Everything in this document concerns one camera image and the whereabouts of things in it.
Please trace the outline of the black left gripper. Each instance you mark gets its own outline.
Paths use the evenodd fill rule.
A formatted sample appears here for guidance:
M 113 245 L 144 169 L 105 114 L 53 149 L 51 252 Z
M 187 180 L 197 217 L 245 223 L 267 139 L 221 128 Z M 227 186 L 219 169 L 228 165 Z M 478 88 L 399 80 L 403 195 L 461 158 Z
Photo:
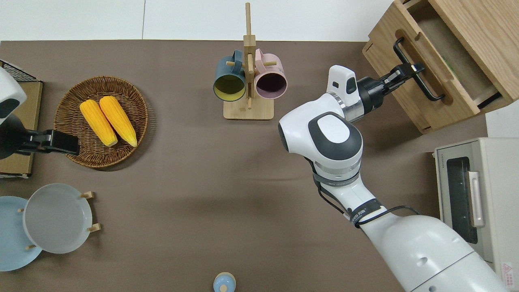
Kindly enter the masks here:
M 27 129 L 15 130 L 18 142 L 17 155 L 31 155 L 32 153 L 58 152 L 65 155 L 80 154 L 79 139 L 75 135 L 49 129 L 46 131 L 32 131 Z

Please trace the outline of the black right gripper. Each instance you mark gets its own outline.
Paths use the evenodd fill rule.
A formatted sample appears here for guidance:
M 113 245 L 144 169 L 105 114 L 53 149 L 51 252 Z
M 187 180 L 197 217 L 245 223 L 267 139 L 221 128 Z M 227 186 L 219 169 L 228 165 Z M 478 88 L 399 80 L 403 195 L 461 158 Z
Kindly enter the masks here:
M 415 77 L 424 70 L 425 67 L 421 63 L 411 64 L 407 62 L 397 65 L 388 74 L 381 77 L 381 95 L 384 97 L 391 94 L 408 80 L 415 79 Z

